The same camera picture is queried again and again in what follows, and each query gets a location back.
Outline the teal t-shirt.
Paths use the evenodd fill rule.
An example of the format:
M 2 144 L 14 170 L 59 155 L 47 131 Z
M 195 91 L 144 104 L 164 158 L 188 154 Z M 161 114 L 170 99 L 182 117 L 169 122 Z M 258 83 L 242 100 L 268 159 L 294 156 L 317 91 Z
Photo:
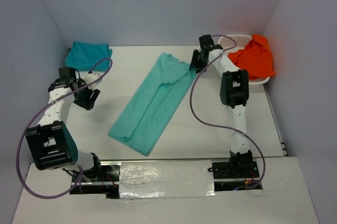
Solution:
M 65 59 L 65 66 L 82 72 L 90 70 L 105 72 L 110 63 L 107 59 L 102 59 L 111 58 L 112 52 L 108 44 L 74 42 Z

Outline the orange t-shirt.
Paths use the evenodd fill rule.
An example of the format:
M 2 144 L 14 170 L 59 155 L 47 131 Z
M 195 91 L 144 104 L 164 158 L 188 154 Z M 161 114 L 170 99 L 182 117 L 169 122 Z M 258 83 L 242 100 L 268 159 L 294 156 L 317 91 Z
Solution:
M 240 69 L 247 70 L 249 80 L 274 77 L 273 55 L 267 38 L 253 34 L 243 49 L 229 53 L 228 58 Z

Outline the light turquoise t-shirt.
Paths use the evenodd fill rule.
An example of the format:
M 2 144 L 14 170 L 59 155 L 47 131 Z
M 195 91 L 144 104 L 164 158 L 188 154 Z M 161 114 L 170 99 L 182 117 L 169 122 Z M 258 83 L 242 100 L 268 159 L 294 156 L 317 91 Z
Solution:
M 162 53 L 108 135 L 148 156 L 195 78 L 189 63 Z

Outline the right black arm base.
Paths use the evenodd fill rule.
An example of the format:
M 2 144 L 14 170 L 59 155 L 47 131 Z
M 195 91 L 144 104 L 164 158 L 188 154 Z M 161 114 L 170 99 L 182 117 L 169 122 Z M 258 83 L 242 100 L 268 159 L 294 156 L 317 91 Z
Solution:
M 248 168 L 234 169 L 229 161 L 212 162 L 211 167 L 207 169 L 213 174 L 214 190 L 220 191 L 236 191 L 262 189 L 261 183 L 255 186 L 255 183 L 260 180 L 260 173 L 256 162 Z

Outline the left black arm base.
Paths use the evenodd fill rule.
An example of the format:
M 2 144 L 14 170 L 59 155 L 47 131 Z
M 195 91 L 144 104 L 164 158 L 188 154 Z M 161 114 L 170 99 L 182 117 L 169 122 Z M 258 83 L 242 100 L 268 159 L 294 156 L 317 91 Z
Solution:
M 101 165 L 97 175 L 83 176 L 81 184 L 70 191 L 70 195 L 100 195 L 108 199 L 119 199 L 120 164 Z

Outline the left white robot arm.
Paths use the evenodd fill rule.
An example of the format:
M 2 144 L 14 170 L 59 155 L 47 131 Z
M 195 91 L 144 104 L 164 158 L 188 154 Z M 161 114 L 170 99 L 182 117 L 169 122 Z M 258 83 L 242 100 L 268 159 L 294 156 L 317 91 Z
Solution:
M 58 70 L 59 78 L 48 88 L 48 107 L 35 127 L 25 132 L 25 137 L 38 170 L 57 168 L 74 172 L 83 170 L 89 181 L 97 181 L 103 175 L 103 167 L 96 154 L 78 150 L 66 126 L 73 104 L 91 110 L 100 94 L 96 85 L 100 75 L 89 71 L 84 77 L 72 67 Z

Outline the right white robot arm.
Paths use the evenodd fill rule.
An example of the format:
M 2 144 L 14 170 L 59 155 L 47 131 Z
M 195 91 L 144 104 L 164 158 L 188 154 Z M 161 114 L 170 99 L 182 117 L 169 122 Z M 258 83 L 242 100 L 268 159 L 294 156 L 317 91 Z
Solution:
M 249 99 L 249 75 L 247 70 L 238 68 L 226 55 L 234 49 L 236 42 L 226 36 L 233 45 L 223 48 L 215 44 L 210 34 L 199 37 L 200 50 L 194 50 L 190 70 L 195 70 L 198 80 L 207 68 L 214 65 L 221 74 L 220 100 L 231 116 L 231 126 L 225 129 L 234 131 L 230 145 L 229 171 L 234 177 L 241 177 L 253 165 L 253 156 L 246 128 L 246 105 Z

